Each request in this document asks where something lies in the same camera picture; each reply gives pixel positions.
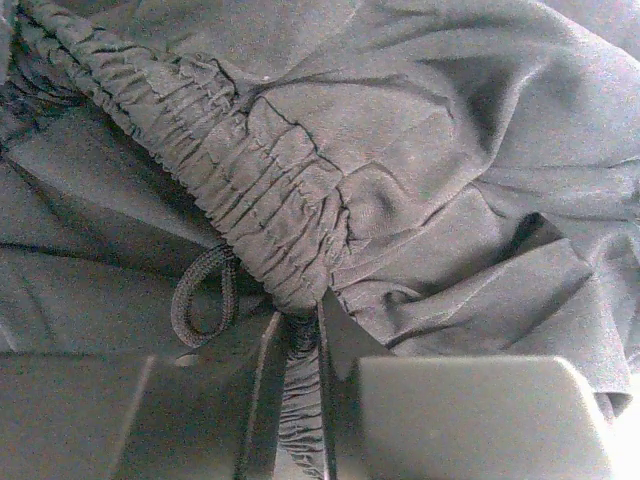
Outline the black trousers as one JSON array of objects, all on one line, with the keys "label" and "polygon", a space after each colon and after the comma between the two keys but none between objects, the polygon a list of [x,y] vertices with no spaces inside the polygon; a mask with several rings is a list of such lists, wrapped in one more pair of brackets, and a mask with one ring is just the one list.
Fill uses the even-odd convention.
[{"label": "black trousers", "polygon": [[317,310],[397,357],[639,368],[639,61],[538,1],[5,1],[1,358],[180,356],[270,309],[325,475]]}]

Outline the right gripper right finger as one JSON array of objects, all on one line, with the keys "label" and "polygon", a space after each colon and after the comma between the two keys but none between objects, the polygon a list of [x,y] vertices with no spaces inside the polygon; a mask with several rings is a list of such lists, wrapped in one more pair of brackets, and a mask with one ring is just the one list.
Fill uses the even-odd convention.
[{"label": "right gripper right finger", "polygon": [[329,479],[611,479],[586,379],[536,356],[397,357],[335,299],[319,303]]}]

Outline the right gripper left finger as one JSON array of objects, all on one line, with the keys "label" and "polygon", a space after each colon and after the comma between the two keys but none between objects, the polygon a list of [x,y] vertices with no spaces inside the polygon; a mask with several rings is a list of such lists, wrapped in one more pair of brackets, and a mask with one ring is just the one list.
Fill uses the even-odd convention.
[{"label": "right gripper left finger", "polygon": [[180,356],[4,354],[5,479],[269,479],[285,326],[266,309]]}]

